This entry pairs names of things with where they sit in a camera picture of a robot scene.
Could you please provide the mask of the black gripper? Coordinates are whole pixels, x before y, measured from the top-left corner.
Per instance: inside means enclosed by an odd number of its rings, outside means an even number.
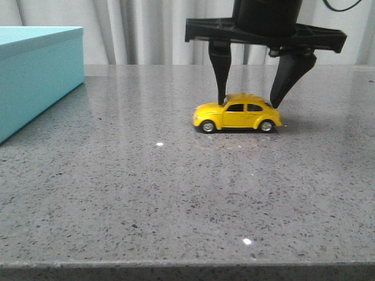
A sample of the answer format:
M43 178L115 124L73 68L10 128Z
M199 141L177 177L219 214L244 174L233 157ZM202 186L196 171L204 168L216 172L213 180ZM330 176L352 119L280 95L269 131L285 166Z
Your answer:
M209 57L223 105L231 66L230 43L267 46L270 56L282 56L270 93L278 108L288 91L316 63L315 50L342 51L346 34L297 22L301 1L235 1L230 18L187 19L185 41L209 42Z

